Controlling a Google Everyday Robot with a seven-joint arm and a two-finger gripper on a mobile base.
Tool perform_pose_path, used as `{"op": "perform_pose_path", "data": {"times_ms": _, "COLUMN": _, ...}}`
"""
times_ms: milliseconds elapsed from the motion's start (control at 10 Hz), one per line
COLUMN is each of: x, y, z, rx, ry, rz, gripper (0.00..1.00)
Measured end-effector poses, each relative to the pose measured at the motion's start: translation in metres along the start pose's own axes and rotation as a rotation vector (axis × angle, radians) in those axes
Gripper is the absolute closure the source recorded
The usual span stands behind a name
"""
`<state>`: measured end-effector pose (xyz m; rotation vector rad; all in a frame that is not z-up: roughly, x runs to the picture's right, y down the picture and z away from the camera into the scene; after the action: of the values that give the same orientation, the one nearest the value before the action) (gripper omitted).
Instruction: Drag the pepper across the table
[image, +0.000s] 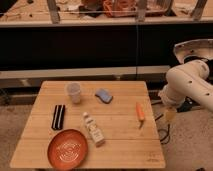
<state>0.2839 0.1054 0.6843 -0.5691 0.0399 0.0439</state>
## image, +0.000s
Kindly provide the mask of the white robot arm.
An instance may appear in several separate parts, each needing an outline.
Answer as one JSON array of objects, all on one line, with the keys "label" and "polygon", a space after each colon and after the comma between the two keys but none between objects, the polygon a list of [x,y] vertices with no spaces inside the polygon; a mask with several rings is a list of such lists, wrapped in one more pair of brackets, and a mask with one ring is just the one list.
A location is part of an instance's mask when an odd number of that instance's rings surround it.
[{"label": "white robot arm", "polygon": [[168,70],[167,84],[158,93],[165,106],[167,123],[171,122],[187,97],[213,112],[213,85],[206,81],[209,73],[209,66],[202,60],[193,60]]}]

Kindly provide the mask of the white robot base shell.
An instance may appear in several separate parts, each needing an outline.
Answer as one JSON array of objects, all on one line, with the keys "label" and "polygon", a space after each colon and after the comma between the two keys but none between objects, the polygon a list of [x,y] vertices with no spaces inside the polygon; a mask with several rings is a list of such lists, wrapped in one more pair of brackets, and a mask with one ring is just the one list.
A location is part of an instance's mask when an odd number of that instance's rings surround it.
[{"label": "white robot base shell", "polygon": [[191,56],[213,60],[213,39],[194,39],[177,43],[173,53],[180,64]]}]

